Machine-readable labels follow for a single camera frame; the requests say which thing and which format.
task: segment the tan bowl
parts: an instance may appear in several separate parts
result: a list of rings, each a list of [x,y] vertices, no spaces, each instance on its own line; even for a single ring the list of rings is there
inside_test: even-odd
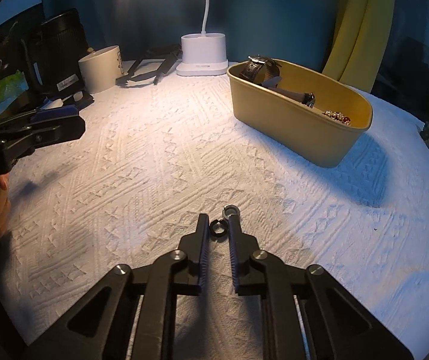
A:
[[[359,93],[323,74],[276,59],[283,78],[278,88],[311,93],[314,108],[240,79],[247,62],[228,69],[236,119],[256,128],[320,167],[337,166],[373,119],[371,104]],[[323,115],[341,112],[351,125]]]

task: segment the label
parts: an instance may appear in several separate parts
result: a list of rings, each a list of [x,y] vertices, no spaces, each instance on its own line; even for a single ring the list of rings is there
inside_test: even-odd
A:
[[[77,83],[80,79],[76,74],[73,74],[72,76],[69,76],[67,79],[64,79],[63,81],[56,84],[58,87],[58,91],[62,91],[63,89],[66,89],[70,85],[73,85],[74,83]]]

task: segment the desk lamp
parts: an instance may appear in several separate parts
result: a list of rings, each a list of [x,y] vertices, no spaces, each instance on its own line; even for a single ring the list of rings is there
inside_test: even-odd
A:
[[[181,37],[183,60],[176,68],[180,76],[218,76],[228,69],[226,37],[222,33],[206,33],[210,0],[206,0],[201,33]]]

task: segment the black linkage arm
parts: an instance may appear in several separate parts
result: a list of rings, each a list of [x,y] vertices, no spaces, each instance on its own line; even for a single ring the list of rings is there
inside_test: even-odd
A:
[[[209,218],[176,250],[137,269],[120,264],[31,344],[23,360],[124,360],[141,295],[132,360],[172,358],[177,295],[197,296],[206,275]]]
[[[306,359],[294,296],[311,360],[412,360],[410,351],[320,265],[285,265],[244,234],[230,215],[229,245],[235,291],[259,295],[264,360]]]
[[[321,266],[284,264],[242,232],[239,214],[226,217],[235,291],[258,295],[261,303],[264,360],[305,360],[308,352],[312,360],[413,360]],[[196,231],[153,264],[115,266],[20,357],[10,360],[125,360],[141,295],[130,358],[172,359],[177,295],[201,293],[209,227],[208,215],[200,214]]]

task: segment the wristwatch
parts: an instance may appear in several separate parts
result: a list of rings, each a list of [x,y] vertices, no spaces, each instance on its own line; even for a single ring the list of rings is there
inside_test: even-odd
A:
[[[278,62],[273,61],[273,59],[261,55],[249,56],[248,59],[250,61],[239,74],[239,78],[252,83],[264,66],[266,66],[265,80],[271,77],[279,76],[279,68],[281,65],[278,64]]]

